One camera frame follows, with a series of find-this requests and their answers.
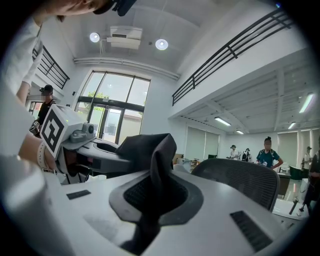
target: cap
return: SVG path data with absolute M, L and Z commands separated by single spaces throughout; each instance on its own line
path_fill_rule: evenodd
M 42 87 L 39 91 L 42 92 L 42 94 L 44 94 L 44 93 L 53 93 L 54 92 L 54 88 L 52 87 L 52 85 L 47 84 L 45 87 Z
M 105 12 L 109 11 L 116 3 L 115 7 L 112 10 L 118 12 L 119 16 L 124 16 L 136 1 L 137 0 L 108 0 L 104 6 L 95 10 L 93 13 L 97 15 L 104 14 Z

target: teal shirt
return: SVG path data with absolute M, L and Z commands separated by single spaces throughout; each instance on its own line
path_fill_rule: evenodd
M 261 155 L 258 154 L 257 157 L 256 157 L 256 159 L 258 159 L 258 162 L 259 162 L 260 165 L 266 166 L 268 168 L 273 166 L 273 159 L 274 160 L 278 160 L 279 158 L 280 158 L 279 155 L 274 150 L 273 150 L 273 158 L 272 158 L 272 155 L 271 155 L 271 150 L 267 154 L 263 150 Z

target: black rubber pad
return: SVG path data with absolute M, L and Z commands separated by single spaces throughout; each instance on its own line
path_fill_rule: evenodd
M 72 199 L 84 197 L 84 196 L 89 195 L 89 194 L 91 194 L 91 192 L 89 192 L 88 190 L 82 190 L 82 191 L 78 191 L 78 192 L 66 194 L 66 196 L 67 196 L 70 200 L 72 200 Z
M 244 211 L 236 211 L 231 213 L 230 216 L 255 252 L 262 250 L 272 243 L 272 240 Z

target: gray mesh chair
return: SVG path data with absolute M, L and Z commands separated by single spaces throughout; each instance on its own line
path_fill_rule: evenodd
M 280 179 L 269 168 L 250 162 L 212 158 L 200 163 L 191 173 L 229 185 L 272 212 Z

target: railing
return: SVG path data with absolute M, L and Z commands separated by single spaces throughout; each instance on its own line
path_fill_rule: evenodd
M 37 56 L 38 52 L 33 49 L 33 60 L 35 60 Z M 61 89 L 64 88 L 66 82 L 70 79 L 45 47 L 43 47 L 43 55 L 38 69 Z
M 285 28 L 290 29 L 293 24 L 294 22 L 281 9 L 257 20 L 221 47 L 179 87 L 172 95 L 172 106 L 225 64 L 238 59 L 240 54 L 273 34 Z

